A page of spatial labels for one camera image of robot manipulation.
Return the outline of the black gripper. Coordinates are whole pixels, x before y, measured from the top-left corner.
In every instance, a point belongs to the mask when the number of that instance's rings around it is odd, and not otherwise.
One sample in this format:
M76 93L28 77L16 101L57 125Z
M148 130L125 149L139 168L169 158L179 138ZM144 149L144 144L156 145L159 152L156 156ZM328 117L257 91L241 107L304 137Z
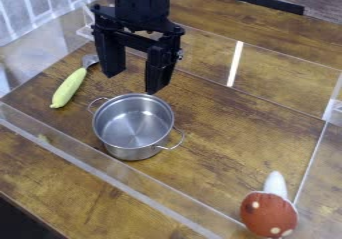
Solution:
M145 92L163 89L172 77L180 51L183 28L169 19L169 0L115 0L112 7L94 4L93 38L104 75L111 78L125 70L125 46L148 48ZM136 32L157 32L161 37L151 46Z

